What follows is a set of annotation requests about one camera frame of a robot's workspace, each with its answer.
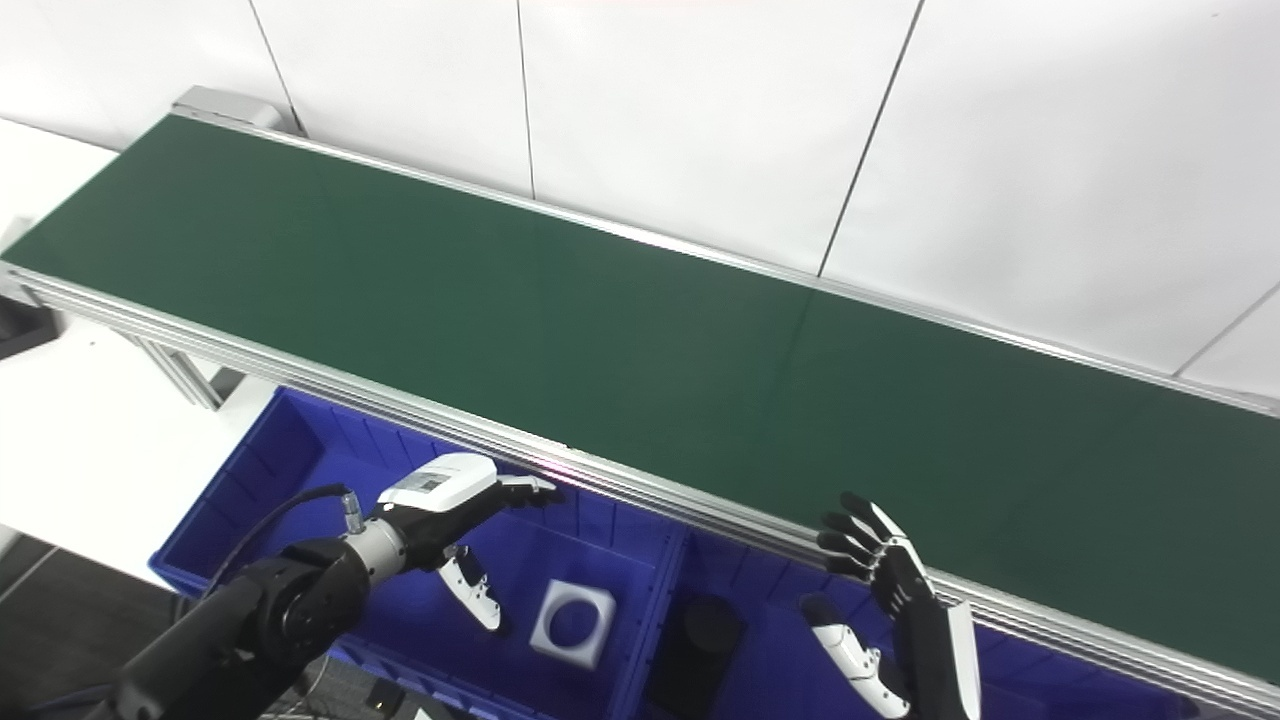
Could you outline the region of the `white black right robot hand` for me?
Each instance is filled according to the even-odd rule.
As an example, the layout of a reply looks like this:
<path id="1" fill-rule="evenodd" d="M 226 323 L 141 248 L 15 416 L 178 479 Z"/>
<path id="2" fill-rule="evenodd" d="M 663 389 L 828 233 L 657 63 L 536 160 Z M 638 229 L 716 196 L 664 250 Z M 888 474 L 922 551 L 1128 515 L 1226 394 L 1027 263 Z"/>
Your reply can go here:
<path id="1" fill-rule="evenodd" d="M 846 683 L 882 719 L 978 719 L 980 664 L 966 601 L 946 603 L 908 533 L 878 505 L 845 491 L 824 512 L 826 570 L 865 583 L 893 624 L 893 656 L 865 643 L 824 593 L 800 611 Z"/>

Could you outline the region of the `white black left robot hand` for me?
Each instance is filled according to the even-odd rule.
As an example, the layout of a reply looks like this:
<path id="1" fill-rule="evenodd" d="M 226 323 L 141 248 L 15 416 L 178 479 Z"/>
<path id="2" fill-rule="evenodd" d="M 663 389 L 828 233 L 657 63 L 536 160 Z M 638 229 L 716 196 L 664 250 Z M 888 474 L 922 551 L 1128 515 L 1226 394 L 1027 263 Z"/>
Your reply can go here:
<path id="1" fill-rule="evenodd" d="M 504 509 L 562 503 L 554 483 L 535 475 L 502 474 L 488 456 L 443 454 L 384 489 L 369 528 L 389 538 L 396 575 L 435 573 L 479 625 L 503 626 L 489 575 L 463 537 Z"/>

